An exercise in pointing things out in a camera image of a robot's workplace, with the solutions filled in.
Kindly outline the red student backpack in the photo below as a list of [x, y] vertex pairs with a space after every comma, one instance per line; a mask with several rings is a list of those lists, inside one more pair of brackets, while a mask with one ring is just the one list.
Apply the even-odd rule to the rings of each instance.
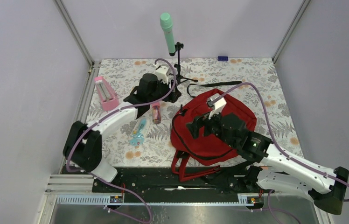
[[[172, 119], [171, 144], [176, 149], [171, 170], [179, 176], [181, 182], [190, 181], [216, 173], [221, 170], [217, 165], [234, 157], [237, 151], [217, 137], [218, 130], [210, 122], [219, 122], [219, 118], [209, 118], [211, 109], [207, 101], [215, 94], [222, 94], [219, 86], [239, 84], [240, 81], [206, 84], [209, 91], [193, 97]], [[202, 171], [187, 173], [186, 165], [190, 158], [207, 168]]]

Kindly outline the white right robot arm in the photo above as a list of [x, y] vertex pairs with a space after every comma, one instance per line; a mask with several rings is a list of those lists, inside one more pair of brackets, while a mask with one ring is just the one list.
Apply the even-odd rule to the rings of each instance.
[[346, 193], [349, 171], [343, 167], [325, 168], [286, 150], [279, 150], [270, 138], [252, 132], [237, 115], [207, 114], [186, 124], [194, 139], [204, 128], [204, 136], [213, 135], [220, 143], [250, 162], [262, 163], [269, 169], [251, 166], [244, 186], [250, 192], [260, 188], [303, 197], [319, 209], [340, 215]]

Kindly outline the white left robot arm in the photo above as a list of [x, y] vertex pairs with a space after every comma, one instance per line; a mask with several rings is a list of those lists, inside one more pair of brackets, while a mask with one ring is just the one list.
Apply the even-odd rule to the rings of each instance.
[[72, 171], [70, 162], [73, 162], [78, 166], [74, 171], [92, 174], [104, 181], [103, 185], [111, 192], [119, 190], [121, 178], [116, 176], [116, 168], [102, 158], [103, 140], [124, 124], [140, 118], [151, 104], [160, 101], [174, 103], [179, 98], [176, 86], [177, 77], [165, 84], [155, 74], [146, 73], [130, 95], [107, 115], [89, 124], [74, 122], [63, 149], [68, 171]]

